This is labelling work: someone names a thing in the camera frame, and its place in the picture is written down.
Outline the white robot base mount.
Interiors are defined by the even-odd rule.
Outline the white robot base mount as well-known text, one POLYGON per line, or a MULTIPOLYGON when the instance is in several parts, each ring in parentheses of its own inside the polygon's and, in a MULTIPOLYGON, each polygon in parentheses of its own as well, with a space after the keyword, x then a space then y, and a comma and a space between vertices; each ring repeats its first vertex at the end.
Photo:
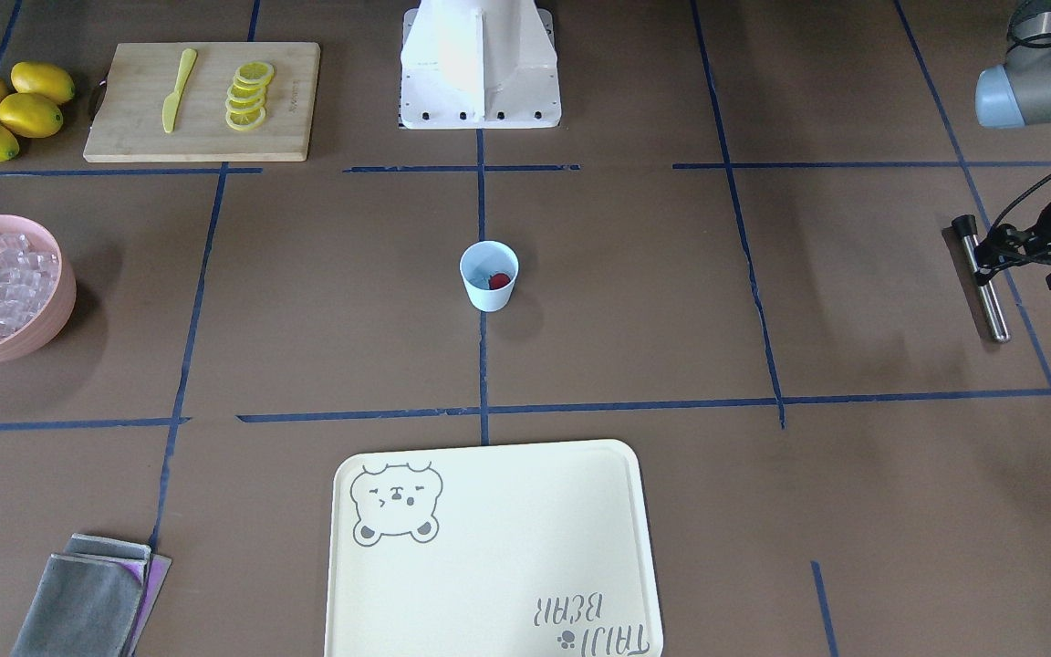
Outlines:
POLYGON ((398 125, 555 128, 563 108, 554 28, 534 1, 421 1, 406 11, 398 125))

